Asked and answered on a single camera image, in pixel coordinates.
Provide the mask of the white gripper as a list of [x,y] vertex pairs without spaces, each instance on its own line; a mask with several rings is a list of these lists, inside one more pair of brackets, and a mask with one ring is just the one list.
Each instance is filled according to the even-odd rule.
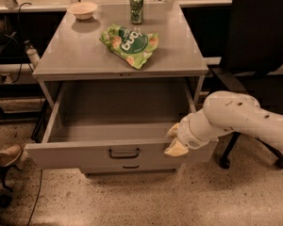
[[208,121],[203,110],[190,113],[167,132],[166,137],[174,139],[164,153],[177,157],[187,154],[189,149],[198,150],[208,145],[212,138],[216,138],[217,132],[218,128]]

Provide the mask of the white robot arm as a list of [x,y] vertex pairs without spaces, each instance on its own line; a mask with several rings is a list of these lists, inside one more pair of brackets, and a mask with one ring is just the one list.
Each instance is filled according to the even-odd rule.
[[211,93],[202,109],[168,131],[167,137],[173,141],[164,153],[181,156],[233,132],[260,139],[283,152],[283,115],[262,109],[253,96],[221,90]]

